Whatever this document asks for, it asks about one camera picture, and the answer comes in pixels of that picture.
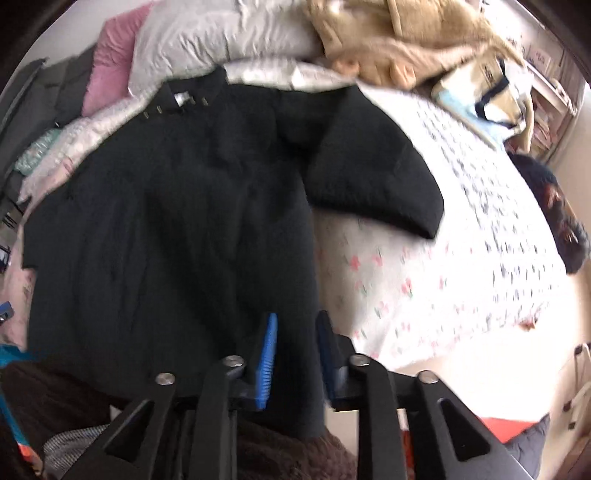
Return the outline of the cream navy tote bag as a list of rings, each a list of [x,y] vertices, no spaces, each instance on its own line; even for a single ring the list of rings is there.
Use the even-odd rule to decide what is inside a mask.
[[[534,133],[529,70],[486,54],[445,75],[431,98],[495,150],[507,141],[528,154]]]

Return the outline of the black quilted jacket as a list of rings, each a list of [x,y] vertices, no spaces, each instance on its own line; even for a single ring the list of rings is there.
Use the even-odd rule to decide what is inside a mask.
[[[24,226],[36,273],[27,345],[104,394],[172,373],[200,392],[223,357],[279,324],[259,420],[315,437],[324,386],[311,208],[436,236],[444,200],[403,130],[359,88],[163,84]]]

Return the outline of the red item on floor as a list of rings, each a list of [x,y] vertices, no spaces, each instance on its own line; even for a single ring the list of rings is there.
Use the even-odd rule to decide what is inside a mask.
[[[481,418],[481,421],[501,443],[508,442],[535,425],[535,422],[500,418]]]

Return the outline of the dark brown knit garment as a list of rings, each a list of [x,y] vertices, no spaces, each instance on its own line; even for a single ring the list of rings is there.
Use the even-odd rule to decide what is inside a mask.
[[[102,428],[108,399],[71,376],[41,362],[12,362],[1,369],[1,392],[32,449],[45,457],[45,444],[68,431]],[[238,422],[239,479],[355,479],[358,462],[338,437],[297,440],[243,420]]]

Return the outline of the grey white pillow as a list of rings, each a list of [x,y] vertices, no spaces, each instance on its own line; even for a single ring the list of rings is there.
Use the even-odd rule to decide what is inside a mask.
[[[321,54],[303,1],[159,1],[136,35],[128,91],[236,60]]]

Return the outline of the pink pillow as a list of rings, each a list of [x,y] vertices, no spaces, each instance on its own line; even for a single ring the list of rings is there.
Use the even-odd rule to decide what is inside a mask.
[[[128,95],[136,35],[154,2],[111,17],[100,31],[81,116],[89,117]]]

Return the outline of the white bookshelf with books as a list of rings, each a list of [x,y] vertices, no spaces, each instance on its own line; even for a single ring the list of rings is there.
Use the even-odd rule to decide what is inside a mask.
[[[562,46],[532,42],[526,50],[535,110],[531,154],[550,166],[566,147],[583,104],[586,80]]]

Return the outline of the dark clothes pile on floor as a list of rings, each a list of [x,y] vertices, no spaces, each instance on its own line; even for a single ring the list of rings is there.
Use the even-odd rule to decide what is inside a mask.
[[[552,232],[566,273],[578,273],[590,256],[590,239],[584,225],[567,212],[566,198],[552,171],[538,160],[508,153],[538,202]]]

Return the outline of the tan fleece robe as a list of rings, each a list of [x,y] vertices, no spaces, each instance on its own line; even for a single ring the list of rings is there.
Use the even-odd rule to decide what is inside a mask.
[[[342,76],[408,91],[486,53],[524,65],[465,1],[307,1],[328,65]]]

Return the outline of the dark grey office chair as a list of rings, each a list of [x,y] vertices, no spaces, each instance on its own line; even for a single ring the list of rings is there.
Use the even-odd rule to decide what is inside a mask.
[[[94,50],[52,65],[36,59],[16,73],[1,97],[2,183],[33,141],[81,115]]]

